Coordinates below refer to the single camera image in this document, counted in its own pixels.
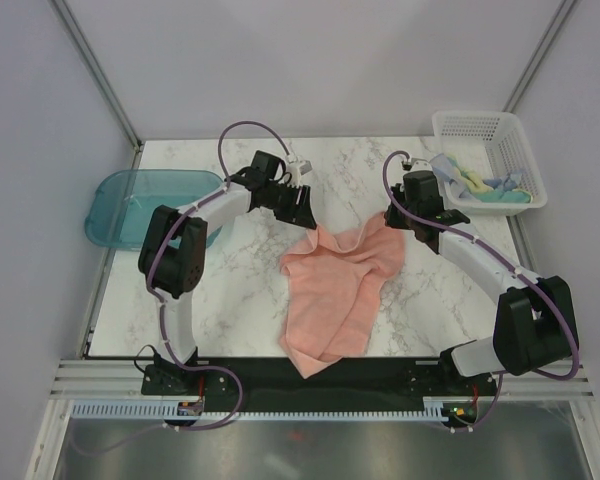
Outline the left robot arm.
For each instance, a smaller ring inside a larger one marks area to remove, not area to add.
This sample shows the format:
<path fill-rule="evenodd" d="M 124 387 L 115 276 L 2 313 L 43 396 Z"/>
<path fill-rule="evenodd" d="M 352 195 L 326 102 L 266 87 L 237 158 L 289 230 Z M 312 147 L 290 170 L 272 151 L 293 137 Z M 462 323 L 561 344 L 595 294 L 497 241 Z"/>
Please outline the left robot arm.
<path fill-rule="evenodd" d="M 138 269 L 157 301 L 158 352 L 172 362 L 163 379 L 175 393 L 190 393 L 199 380 L 198 369 L 188 363 L 197 354 L 192 294 L 204 273 L 208 237 L 260 208 L 272 211 L 280 222 L 315 230 L 311 188 L 303 183 L 311 170 L 307 160 L 287 163 L 257 151 L 250 165 L 228 176 L 210 194 L 178 208 L 161 205 L 154 210 Z"/>

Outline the pink towel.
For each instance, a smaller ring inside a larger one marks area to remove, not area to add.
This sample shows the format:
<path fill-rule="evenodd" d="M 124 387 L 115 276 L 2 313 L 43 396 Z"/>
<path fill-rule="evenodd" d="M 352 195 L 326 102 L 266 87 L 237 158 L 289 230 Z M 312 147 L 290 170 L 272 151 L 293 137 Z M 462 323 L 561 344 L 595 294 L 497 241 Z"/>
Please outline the pink towel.
<path fill-rule="evenodd" d="M 401 271 L 405 253 L 404 234 L 379 212 L 341 233 L 308 230 L 281 257 L 290 300 L 279 345 L 302 378 L 366 353 L 381 290 Z"/>

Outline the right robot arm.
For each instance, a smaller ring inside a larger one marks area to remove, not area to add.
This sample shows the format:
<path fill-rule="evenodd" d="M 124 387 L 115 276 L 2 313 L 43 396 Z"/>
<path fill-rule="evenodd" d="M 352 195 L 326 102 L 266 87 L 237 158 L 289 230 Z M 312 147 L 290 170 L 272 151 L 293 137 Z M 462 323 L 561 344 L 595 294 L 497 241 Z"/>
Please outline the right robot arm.
<path fill-rule="evenodd" d="M 445 209 L 432 172 L 408 172 L 385 189 L 390 199 L 387 225 L 413 231 L 419 242 L 463 270 L 496 306 L 491 336 L 442 353 L 448 362 L 436 372 L 442 390 L 460 394 L 474 376 L 486 373 L 547 376 L 546 366 L 565 358 L 572 366 L 563 377 L 575 376 L 579 343 L 571 293 L 563 279 L 543 278 L 514 264 L 480 237 L 465 214 Z"/>

